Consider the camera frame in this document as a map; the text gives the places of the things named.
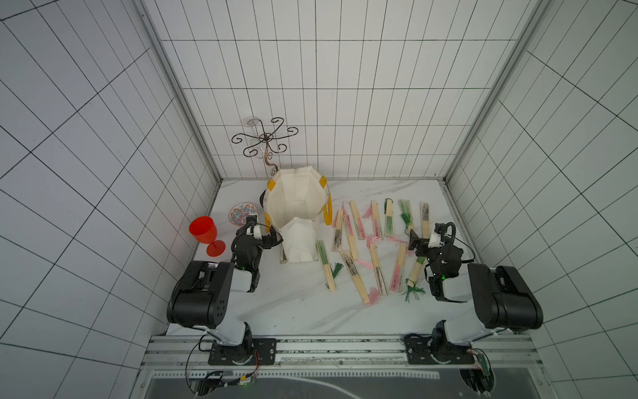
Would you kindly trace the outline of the pink tasselled folding fan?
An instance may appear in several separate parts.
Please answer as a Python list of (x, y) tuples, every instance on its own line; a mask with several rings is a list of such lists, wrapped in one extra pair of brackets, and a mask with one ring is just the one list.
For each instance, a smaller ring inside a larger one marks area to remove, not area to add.
[(376, 239), (383, 239), (383, 233), (380, 225), (379, 208), (376, 201), (371, 201), (363, 218), (370, 219), (372, 221), (372, 236)]

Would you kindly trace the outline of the natural wood fan row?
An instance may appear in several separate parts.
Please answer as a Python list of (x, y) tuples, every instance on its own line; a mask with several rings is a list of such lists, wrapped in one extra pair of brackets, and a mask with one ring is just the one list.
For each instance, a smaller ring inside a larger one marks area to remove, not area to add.
[(387, 295), (388, 290), (385, 283), (385, 277), (383, 274), (383, 270), (381, 267), (380, 257), (378, 254), (377, 243), (380, 241), (378, 236), (370, 236), (367, 239), (367, 247), (371, 253), (373, 270), (375, 272), (375, 279), (377, 282), (377, 287), (380, 291), (380, 295)]

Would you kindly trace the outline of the grey fan pink tassel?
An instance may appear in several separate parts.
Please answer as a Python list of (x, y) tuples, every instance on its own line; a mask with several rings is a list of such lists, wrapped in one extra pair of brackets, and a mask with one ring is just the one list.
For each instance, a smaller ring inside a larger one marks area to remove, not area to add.
[(360, 294), (363, 304), (366, 306), (372, 306), (376, 304), (380, 298), (378, 289), (372, 289), (370, 292), (362, 280), (362, 276), (359, 274), (355, 260), (352, 257), (352, 253), (349, 250), (343, 250), (341, 256), (345, 265), (347, 266), (348, 273), (352, 277), (352, 281), (355, 284), (358, 294)]

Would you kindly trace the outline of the red plastic goblet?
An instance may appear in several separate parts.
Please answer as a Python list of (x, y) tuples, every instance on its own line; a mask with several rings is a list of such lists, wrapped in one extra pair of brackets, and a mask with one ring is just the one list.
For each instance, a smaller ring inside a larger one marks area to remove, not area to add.
[(218, 239), (217, 226), (209, 216), (193, 220), (189, 232), (199, 243), (206, 245), (206, 253), (212, 258), (221, 256), (226, 250), (226, 244)]

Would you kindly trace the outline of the black scrolled metal stand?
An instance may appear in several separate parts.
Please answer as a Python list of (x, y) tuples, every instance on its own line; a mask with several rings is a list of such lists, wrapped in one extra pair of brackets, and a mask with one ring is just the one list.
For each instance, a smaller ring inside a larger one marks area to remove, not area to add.
[(245, 144), (243, 155), (246, 158), (254, 158), (261, 154), (270, 176), (275, 176), (279, 172), (279, 166), (272, 161), (273, 157), (287, 151), (287, 140), (297, 136), (299, 129), (296, 126), (288, 126), (286, 133), (279, 136), (278, 132), (285, 125), (285, 120), (276, 116), (270, 123), (274, 126), (274, 130), (267, 132), (263, 121), (252, 116), (244, 121), (244, 126), (254, 128), (255, 132), (239, 132), (233, 135), (230, 141), (234, 145)]

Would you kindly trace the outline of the green tasselled folding fan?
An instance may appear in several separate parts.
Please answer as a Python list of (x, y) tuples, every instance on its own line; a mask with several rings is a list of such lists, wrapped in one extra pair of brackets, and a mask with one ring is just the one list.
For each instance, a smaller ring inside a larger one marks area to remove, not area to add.
[(414, 229), (414, 216), (412, 214), (410, 201), (407, 199), (400, 199), (399, 206), (400, 217), (405, 224), (405, 234), (409, 235), (410, 231)]

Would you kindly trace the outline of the grey pink folding fan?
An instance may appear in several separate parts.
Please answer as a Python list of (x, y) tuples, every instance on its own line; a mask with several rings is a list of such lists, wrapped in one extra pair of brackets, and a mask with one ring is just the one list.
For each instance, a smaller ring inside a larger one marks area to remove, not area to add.
[(430, 237), (430, 206), (427, 202), (420, 203), (420, 219), (422, 238), (428, 239)]

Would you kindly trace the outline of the white canvas tote bag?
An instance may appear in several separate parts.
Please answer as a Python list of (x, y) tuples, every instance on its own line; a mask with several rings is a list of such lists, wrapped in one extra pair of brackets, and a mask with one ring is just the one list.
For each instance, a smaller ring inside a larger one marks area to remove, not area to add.
[(263, 200), (267, 225), (282, 236), (290, 263), (317, 260), (317, 218), (332, 224), (332, 196), (327, 178), (314, 167), (278, 171), (267, 182)]

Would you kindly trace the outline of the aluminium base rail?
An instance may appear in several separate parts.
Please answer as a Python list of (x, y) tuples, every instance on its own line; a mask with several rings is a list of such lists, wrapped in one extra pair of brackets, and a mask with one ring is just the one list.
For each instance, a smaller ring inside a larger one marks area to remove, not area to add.
[(257, 336), (258, 355), (234, 362), (212, 349), (208, 338), (157, 336), (148, 344), (144, 370), (191, 372), (224, 370), (232, 375), (256, 370), (261, 375), (279, 371), (353, 371), (435, 369), (491, 366), (536, 367), (541, 359), (527, 335), (500, 335), (474, 342), (451, 360), (433, 357), (423, 337), (402, 335)]

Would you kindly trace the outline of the light green folding fan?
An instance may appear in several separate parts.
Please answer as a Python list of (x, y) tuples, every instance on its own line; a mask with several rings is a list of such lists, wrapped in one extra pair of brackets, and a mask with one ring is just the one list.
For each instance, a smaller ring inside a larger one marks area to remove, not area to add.
[(385, 215), (385, 236), (393, 237), (394, 233), (394, 211), (393, 200), (391, 198), (385, 199), (384, 215)]

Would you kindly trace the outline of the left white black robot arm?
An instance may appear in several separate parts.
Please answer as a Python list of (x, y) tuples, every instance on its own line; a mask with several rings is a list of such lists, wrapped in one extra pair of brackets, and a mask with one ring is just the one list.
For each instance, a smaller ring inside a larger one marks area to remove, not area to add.
[(246, 224), (237, 231), (229, 261), (191, 262), (174, 286), (166, 311), (170, 324), (212, 337), (215, 352), (236, 364), (254, 356), (254, 345), (249, 325), (227, 315), (230, 294), (254, 292), (264, 250), (283, 242), (276, 229), (263, 234), (262, 227)]

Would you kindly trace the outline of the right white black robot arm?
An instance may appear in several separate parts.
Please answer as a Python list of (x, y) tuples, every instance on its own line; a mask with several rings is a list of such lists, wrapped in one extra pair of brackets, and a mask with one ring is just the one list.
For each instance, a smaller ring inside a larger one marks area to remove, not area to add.
[(539, 329), (543, 311), (515, 267), (490, 268), (462, 259), (455, 246), (454, 223), (437, 224), (430, 238), (410, 231), (408, 249), (427, 261), (425, 280), (439, 302), (471, 304), (460, 316), (441, 320), (425, 337), (405, 336), (416, 343), (413, 354), (438, 364), (470, 364), (472, 343), (502, 331), (523, 333)]

